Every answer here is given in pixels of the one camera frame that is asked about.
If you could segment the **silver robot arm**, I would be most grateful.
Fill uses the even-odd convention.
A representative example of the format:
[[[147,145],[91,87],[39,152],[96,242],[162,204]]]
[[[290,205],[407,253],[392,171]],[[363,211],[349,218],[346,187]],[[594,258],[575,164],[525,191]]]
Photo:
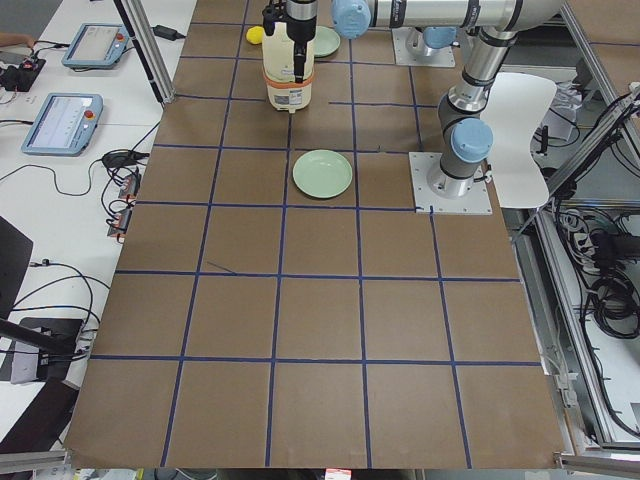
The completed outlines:
[[[534,28],[559,12],[561,1],[334,1],[333,25],[346,39],[370,28],[492,27],[499,32]],[[316,1],[271,1],[262,10],[265,34],[286,25],[294,42],[294,79],[302,81],[307,44],[316,36]]]
[[[463,67],[461,80],[442,97],[438,116],[444,150],[440,169],[454,180],[471,179],[493,146],[491,128],[480,119],[489,92],[511,46],[514,31],[482,27]]]

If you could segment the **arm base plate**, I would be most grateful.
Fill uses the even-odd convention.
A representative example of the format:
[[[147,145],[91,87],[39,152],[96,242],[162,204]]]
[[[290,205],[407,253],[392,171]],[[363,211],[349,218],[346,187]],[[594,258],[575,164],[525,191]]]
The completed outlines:
[[[453,68],[456,27],[402,27],[392,30],[395,63],[400,66]]]
[[[410,152],[410,173],[415,211],[420,214],[491,215],[486,182],[476,182],[482,169],[468,179],[448,177],[440,165],[438,152]]]

